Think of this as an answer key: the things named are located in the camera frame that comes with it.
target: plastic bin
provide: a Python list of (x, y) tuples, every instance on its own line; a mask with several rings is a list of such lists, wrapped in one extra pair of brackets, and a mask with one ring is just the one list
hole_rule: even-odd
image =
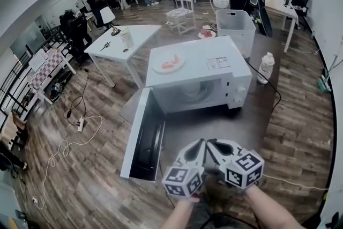
[(229, 35), (244, 58), (251, 55), (255, 25), (246, 11), (217, 10), (218, 36)]

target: black office chair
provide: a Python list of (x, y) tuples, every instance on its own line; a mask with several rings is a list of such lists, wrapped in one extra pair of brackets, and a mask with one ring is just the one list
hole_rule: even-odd
[(293, 6), (299, 6), (301, 8), (305, 8), (305, 11), (303, 10), (297, 10), (295, 9), (297, 15), (299, 16), (299, 19), (302, 18), (302, 22), (299, 20), (299, 23), (304, 26), (304, 29), (306, 29), (306, 22), (305, 22), (305, 17), (307, 16), (307, 3), (309, 0), (292, 0), (292, 5)]

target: plastic bottle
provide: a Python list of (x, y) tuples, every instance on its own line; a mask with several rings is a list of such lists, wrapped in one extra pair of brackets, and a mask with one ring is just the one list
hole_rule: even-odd
[(264, 57), (262, 57), (262, 63), (259, 66), (259, 70), (258, 70), (259, 74), (257, 75), (258, 82), (260, 82), (261, 84), (268, 83), (266, 79), (269, 80), (270, 76), (272, 75), (274, 64), (275, 64), (275, 60), (272, 53), (268, 52)]

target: white chair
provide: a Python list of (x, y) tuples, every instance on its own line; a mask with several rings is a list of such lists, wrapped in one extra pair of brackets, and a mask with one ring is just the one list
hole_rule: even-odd
[[(184, 1), (186, 1), (187, 9), (184, 7)], [(193, 0), (181, 0), (181, 8), (171, 10), (167, 12), (167, 24), (171, 31), (175, 28), (178, 30), (178, 34), (181, 36), (183, 33), (188, 32), (197, 27), (195, 22), (194, 3)], [(192, 21), (192, 25), (188, 27), (187, 22)]]

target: open microwave door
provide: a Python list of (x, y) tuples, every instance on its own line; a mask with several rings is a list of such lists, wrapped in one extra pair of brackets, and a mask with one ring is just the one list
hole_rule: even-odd
[(123, 178), (155, 181), (166, 116), (150, 88), (144, 88), (126, 147)]

